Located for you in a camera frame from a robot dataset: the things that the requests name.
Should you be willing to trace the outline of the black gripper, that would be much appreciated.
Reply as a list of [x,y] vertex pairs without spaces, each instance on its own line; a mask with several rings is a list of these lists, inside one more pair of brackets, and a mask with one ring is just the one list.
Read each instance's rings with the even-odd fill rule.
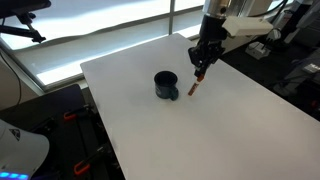
[[222,41],[227,37],[227,31],[222,27],[224,19],[205,15],[202,20],[199,41],[195,47],[189,48],[191,63],[195,66],[194,75],[203,80],[210,64],[200,68],[205,62],[215,63],[224,52]]

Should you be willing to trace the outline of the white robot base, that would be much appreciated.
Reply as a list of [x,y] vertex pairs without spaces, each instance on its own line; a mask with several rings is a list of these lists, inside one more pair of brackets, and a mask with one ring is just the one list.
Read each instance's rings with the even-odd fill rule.
[[0,120],[0,180],[31,180],[49,153],[49,140]]

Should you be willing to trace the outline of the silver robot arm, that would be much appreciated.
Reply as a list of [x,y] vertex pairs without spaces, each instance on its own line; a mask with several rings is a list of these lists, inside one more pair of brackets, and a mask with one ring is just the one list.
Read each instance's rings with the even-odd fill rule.
[[194,75],[201,82],[211,64],[224,53],[222,46],[228,36],[253,36],[269,33],[273,25],[258,17],[241,17],[245,0],[206,0],[199,41],[188,49]]

